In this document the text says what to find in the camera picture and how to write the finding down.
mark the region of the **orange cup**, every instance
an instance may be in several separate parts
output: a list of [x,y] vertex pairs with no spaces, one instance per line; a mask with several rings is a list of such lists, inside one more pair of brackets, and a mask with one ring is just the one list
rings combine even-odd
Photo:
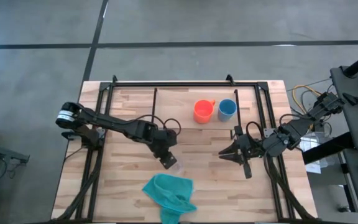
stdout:
[[214,112],[215,100],[199,100],[194,105],[193,117],[199,124],[206,124],[210,121]]

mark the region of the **teal cloth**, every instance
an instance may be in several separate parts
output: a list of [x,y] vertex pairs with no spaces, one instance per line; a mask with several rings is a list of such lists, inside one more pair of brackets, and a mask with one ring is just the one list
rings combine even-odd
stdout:
[[182,214],[194,212],[197,207],[190,203],[193,193],[191,179],[157,174],[144,186],[143,192],[161,205],[161,222],[177,224]]

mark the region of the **wooden tabletop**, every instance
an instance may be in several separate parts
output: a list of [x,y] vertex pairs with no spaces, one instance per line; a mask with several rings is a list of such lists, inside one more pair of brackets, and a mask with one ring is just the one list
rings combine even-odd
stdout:
[[[278,118],[281,115],[291,113],[285,85],[283,81],[267,82],[278,125]],[[99,83],[84,82],[80,96],[81,104],[95,108]],[[179,163],[174,169],[165,170],[146,145],[132,142],[120,133],[109,131],[104,146],[93,221],[160,222],[159,205],[142,192],[143,186],[158,173],[178,175],[194,181],[195,191],[191,202],[197,206],[197,211],[182,215],[181,222],[277,221],[270,179],[265,172],[263,160],[250,160],[252,178],[245,179],[241,167],[218,158],[218,152],[232,143],[228,129],[237,124],[237,118],[233,117],[229,122],[221,123],[214,114],[211,122],[204,126],[194,123],[192,118],[196,100],[216,100],[217,105],[224,98],[234,99],[234,90],[238,89],[242,126],[245,127],[249,121],[259,122],[253,87],[157,89],[155,114],[163,120],[176,118],[182,125],[178,144],[170,148]],[[261,94],[267,126],[270,127],[262,91]],[[114,88],[110,115],[133,119],[150,114],[153,95],[154,87]],[[175,128],[175,125],[167,124],[169,128]],[[260,138],[256,128],[251,127],[251,135]],[[78,148],[80,142],[72,141],[68,145],[67,154]],[[78,193],[85,158],[86,150],[82,150],[65,162],[52,218],[61,215]],[[291,190],[307,211],[317,216],[301,152],[286,150],[283,158]],[[88,209],[89,194],[90,191],[85,200],[84,211]],[[286,215],[282,192],[280,198]]]

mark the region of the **gray floor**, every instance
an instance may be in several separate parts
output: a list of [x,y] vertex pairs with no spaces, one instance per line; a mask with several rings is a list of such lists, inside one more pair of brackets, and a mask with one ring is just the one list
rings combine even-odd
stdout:
[[[0,44],[89,44],[101,3],[0,0]],[[110,0],[99,42],[236,40],[358,40],[358,0]],[[49,219],[67,146],[54,121],[63,102],[78,99],[89,52],[0,50],[0,145],[31,155],[14,179],[1,180],[0,223]],[[327,79],[331,67],[356,59],[358,45],[98,49],[90,80],[113,74],[120,80],[221,80],[230,73],[237,80],[284,80],[291,89]],[[312,87],[325,91],[330,84]],[[313,101],[305,96],[306,105]],[[330,123],[333,136],[347,131],[341,114]],[[335,212],[340,190],[333,199],[339,202],[327,201],[330,190],[313,179],[321,218],[358,223]]]

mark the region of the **blue cup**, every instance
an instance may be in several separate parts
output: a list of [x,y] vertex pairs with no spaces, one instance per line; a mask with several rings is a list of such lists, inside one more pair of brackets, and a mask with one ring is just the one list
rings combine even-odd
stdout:
[[236,113],[236,102],[230,99],[224,99],[219,103],[218,118],[222,122],[230,120],[230,118]]

